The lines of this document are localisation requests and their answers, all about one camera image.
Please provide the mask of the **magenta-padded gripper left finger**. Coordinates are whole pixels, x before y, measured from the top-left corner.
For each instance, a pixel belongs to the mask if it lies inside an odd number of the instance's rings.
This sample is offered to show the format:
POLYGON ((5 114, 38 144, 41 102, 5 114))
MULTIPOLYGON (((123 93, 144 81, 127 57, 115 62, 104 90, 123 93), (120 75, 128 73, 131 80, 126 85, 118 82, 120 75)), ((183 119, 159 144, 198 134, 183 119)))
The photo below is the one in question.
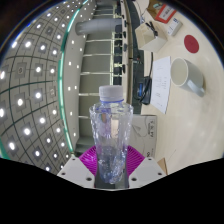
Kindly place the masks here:
POLYGON ((93 188, 97 174, 97 155, 91 147, 81 156, 72 155, 58 176, 84 188, 93 188))

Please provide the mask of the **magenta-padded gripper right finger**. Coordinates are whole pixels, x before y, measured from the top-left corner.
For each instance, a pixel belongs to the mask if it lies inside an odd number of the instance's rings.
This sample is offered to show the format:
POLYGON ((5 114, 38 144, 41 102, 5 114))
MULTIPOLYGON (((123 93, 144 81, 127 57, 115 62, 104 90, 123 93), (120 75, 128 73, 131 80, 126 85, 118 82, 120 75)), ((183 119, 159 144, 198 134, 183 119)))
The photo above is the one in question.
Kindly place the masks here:
POLYGON ((153 157, 144 157, 135 148, 129 146, 126 159, 128 188, 140 188, 166 176, 165 159, 156 161, 153 157))

